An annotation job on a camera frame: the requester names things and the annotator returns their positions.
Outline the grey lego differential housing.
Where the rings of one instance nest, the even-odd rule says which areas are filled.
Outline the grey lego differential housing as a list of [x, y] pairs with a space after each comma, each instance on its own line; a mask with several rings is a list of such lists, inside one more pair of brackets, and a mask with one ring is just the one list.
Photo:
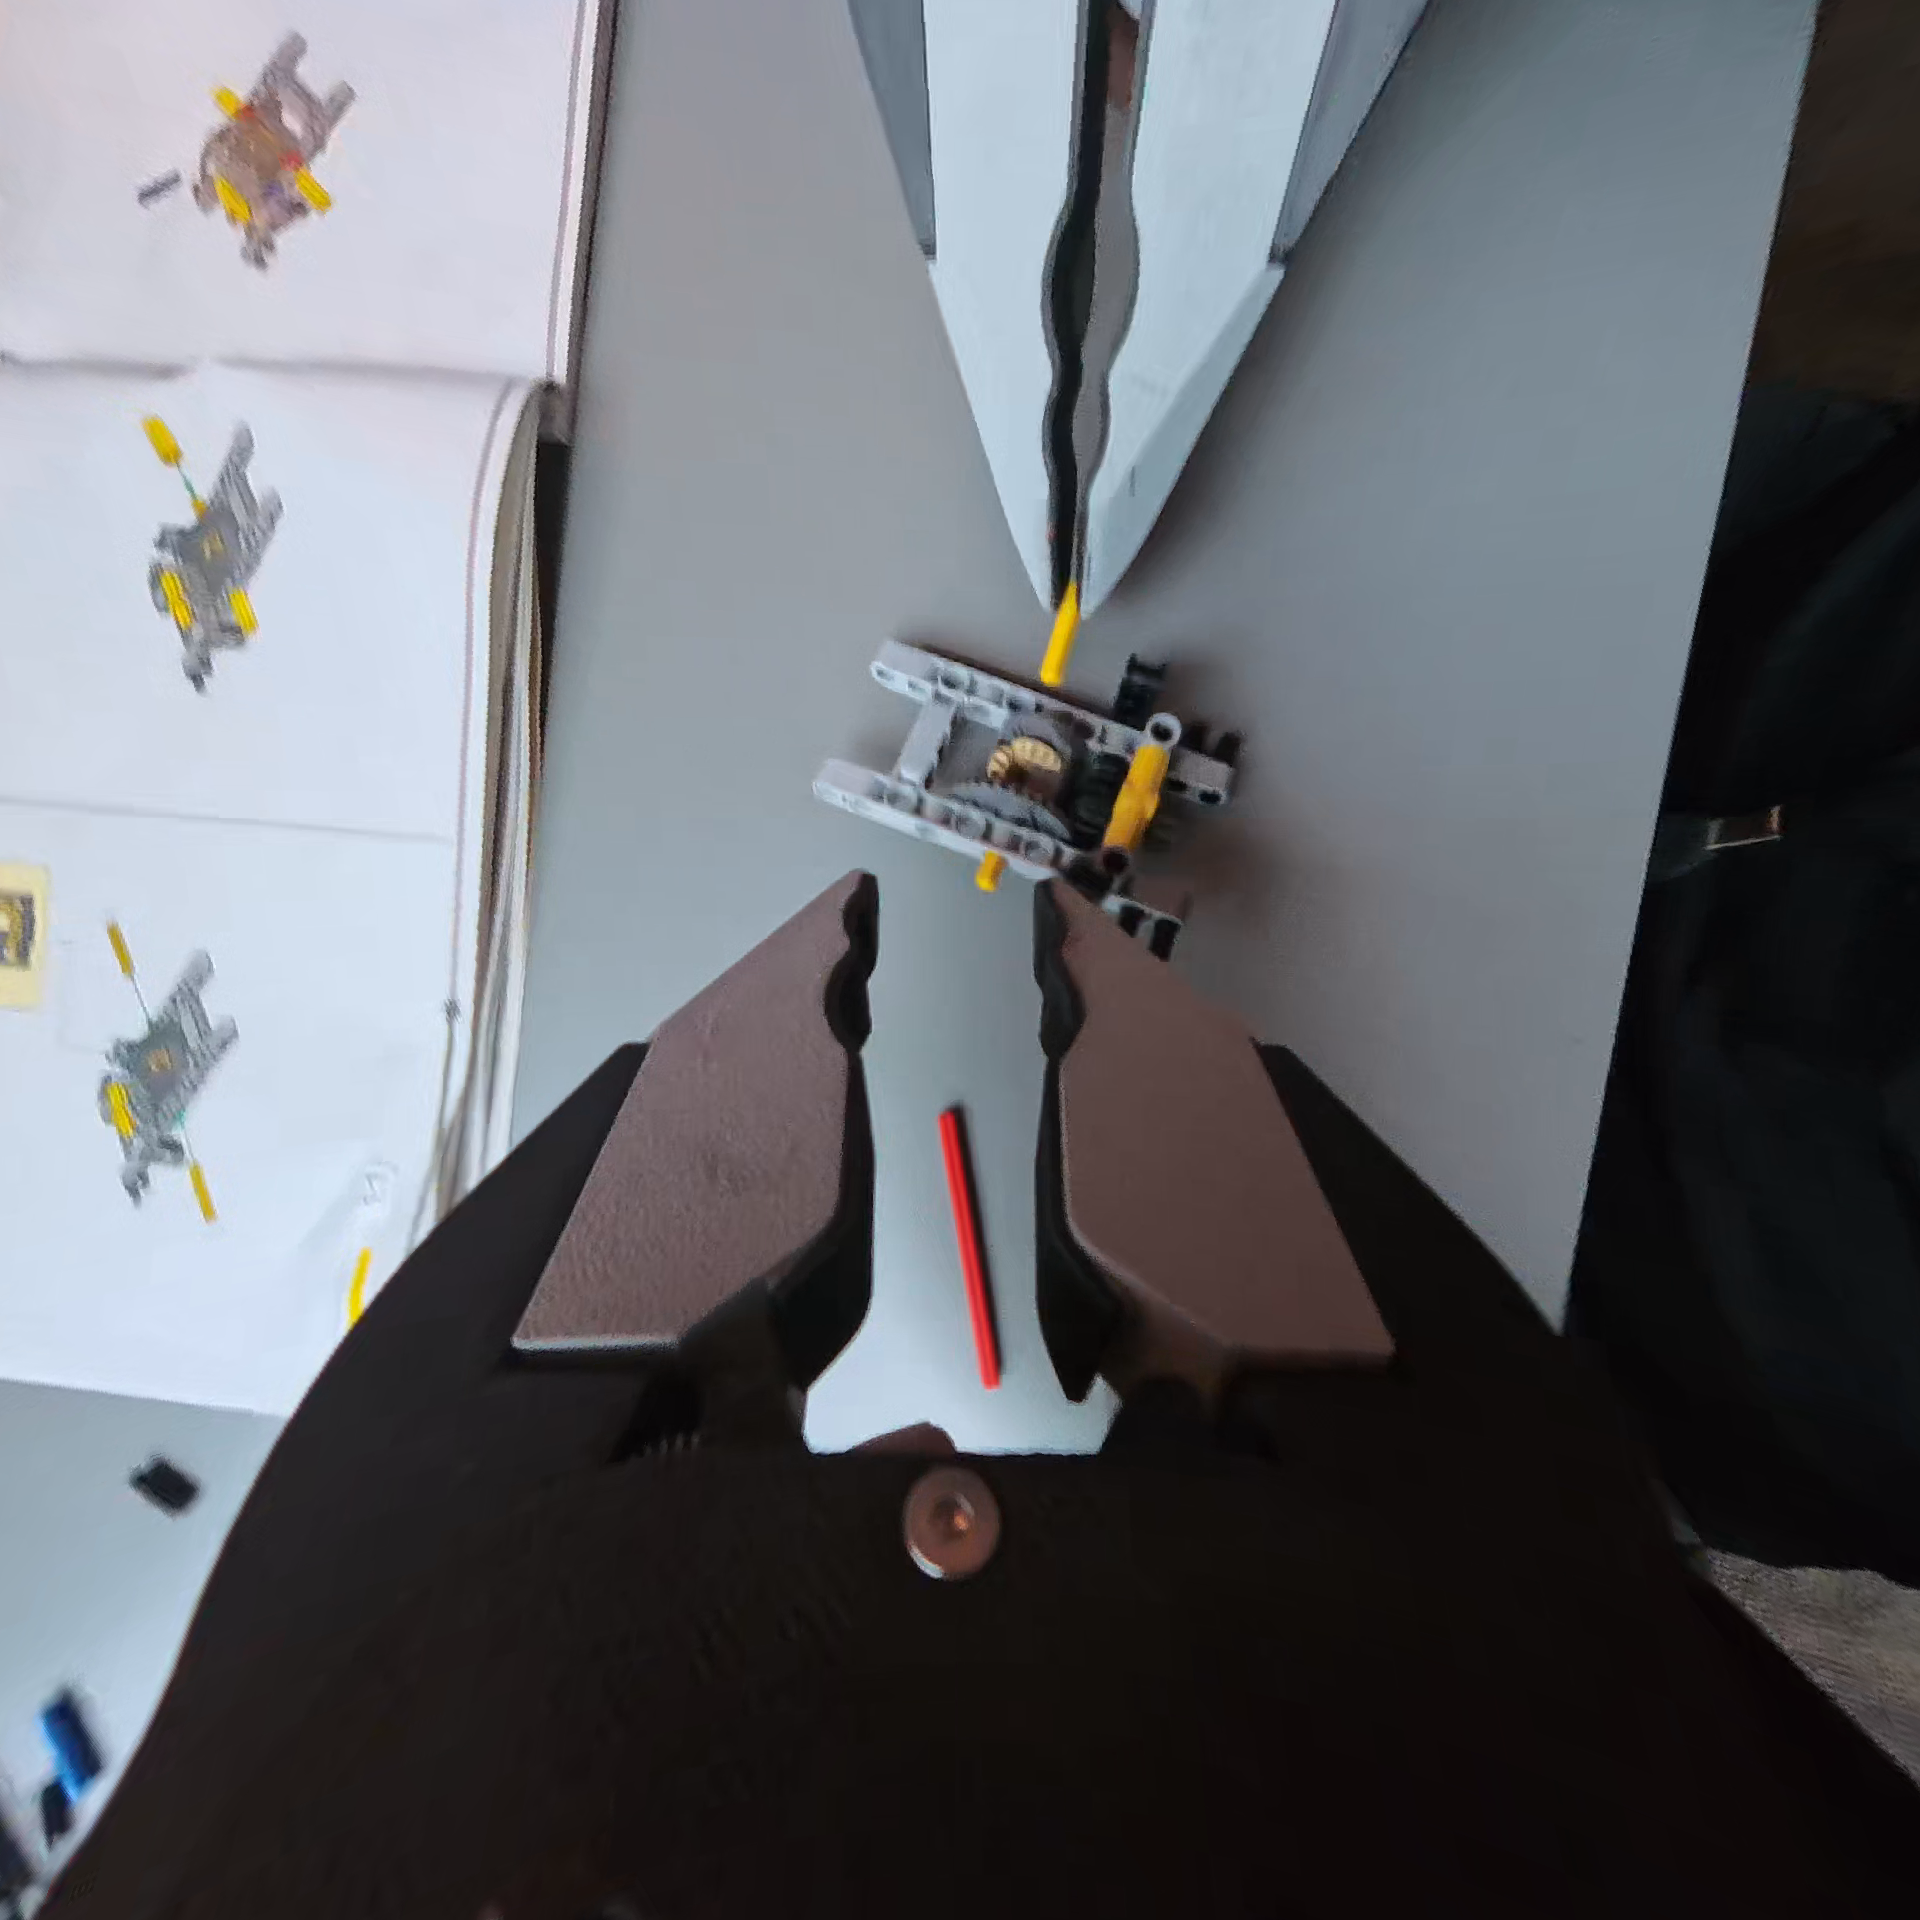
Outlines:
[[1073, 738], [1051, 722], [1002, 731], [972, 779], [951, 797], [1022, 833], [1070, 841], [1065, 794], [1073, 776]]

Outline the red lego axle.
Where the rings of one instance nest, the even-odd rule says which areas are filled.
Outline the red lego axle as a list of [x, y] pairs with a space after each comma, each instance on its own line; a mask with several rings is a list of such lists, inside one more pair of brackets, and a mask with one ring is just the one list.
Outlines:
[[951, 1209], [951, 1231], [967, 1298], [977, 1379], [985, 1392], [1002, 1390], [1002, 1336], [991, 1289], [988, 1239], [977, 1200], [970, 1121], [961, 1104], [939, 1114], [939, 1146]]

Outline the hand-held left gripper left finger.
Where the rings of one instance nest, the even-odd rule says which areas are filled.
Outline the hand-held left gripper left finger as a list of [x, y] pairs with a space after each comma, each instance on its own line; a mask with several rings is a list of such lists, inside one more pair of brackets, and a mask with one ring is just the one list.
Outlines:
[[861, 1049], [877, 880], [850, 872], [661, 1023], [513, 1336], [691, 1357], [733, 1325], [812, 1390], [874, 1298]]

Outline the small blue lego piece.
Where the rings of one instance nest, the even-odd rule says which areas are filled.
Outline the small blue lego piece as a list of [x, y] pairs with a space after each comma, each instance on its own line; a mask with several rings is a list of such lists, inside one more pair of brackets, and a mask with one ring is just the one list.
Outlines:
[[65, 1688], [37, 1713], [38, 1738], [62, 1800], [73, 1808], [106, 1775], [106, 1755], [77, 1693]]

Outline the grey lego frame assembly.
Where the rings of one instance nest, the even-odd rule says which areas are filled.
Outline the grey lego frame assembly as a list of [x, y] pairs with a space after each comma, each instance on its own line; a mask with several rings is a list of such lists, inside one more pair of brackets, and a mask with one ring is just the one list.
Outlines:
[[[871, 661], [874, 681], [915, 717], [890, 766], [830, 759], [814, 797], [846, 815], [965, 859], [1003, 856], [1002, 883], [1063, 883], [1162, 963], [1193, 913], [1188, 891], [1159, 875], [1162, 856], [1191, 821], [1233, 805], [1243, 758], [1239, 730], [1213, 730], [1167, 703], [1167, 669], [1129, 656], [1103, 704], [1081, 704], [1038, 679], [1005, 679], [980, 663], [901, 640]], [[1065, 794], [1070, 841], [1022, 833], [954, 798], [1005, 730], [1051, 722], [1073, 738]]]

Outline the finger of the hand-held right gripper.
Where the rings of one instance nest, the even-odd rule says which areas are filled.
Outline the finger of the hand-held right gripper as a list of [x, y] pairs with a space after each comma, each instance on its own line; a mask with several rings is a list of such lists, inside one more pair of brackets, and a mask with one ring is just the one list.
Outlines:
[[1094, 141], [1073, 577], [1114, 597], [1277, 283], [1275, 230], [1333, 3], [1122, 5], [1132, 88]]
[[1054, 610], [1050, 262], [1084, 55], [1074, 3], [926, 3], [930, 286], [1023, 575]]

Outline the lego instruction booklet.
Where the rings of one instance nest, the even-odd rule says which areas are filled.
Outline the lego instruction booklet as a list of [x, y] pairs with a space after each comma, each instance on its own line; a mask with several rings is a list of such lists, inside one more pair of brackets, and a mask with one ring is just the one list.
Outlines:
[[284, 1415], [508, 1150], [612, 5], [5, 5], [2, 1369]]

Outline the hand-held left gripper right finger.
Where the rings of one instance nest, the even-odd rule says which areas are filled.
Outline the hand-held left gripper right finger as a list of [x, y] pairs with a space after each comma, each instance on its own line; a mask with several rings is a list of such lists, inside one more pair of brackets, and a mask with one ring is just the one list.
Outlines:
[[1035, 891], [1035, 1289], [1070, 1401], [1373, 1373], [1397, 1343], [1233, 1014], [1060, 880]]

